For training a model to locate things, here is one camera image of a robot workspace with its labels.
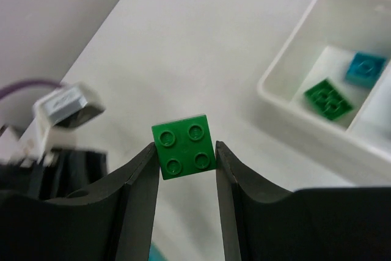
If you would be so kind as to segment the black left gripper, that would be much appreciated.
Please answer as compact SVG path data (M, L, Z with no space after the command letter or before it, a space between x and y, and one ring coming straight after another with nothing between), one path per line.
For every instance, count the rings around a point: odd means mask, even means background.
M106 159L105 152L56 148L42 159L1 160L1 190L39 200L67 197L106 176Z

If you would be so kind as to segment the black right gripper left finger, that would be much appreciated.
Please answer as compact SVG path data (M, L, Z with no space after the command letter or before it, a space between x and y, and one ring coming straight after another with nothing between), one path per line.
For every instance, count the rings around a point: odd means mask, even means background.
M1 190L2 260L147 260L159 183L156 147L67 197Z

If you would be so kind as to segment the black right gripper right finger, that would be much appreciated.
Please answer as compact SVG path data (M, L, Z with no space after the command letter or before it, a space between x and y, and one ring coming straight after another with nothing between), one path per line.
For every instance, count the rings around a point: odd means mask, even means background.
M390 188L288 191L216 143L226 260L389 260Z

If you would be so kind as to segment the green lego stack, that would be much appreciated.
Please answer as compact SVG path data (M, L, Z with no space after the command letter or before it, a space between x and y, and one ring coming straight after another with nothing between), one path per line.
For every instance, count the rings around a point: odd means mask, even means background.
M154 125L152 134L164 180L216 169L206 115Z

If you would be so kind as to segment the small teal lego brick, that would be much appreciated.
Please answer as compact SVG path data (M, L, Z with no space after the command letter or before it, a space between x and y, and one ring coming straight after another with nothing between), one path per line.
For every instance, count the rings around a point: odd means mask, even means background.
M371 89L378 81L387 58L357 52L345 74L345 81L360 87Z

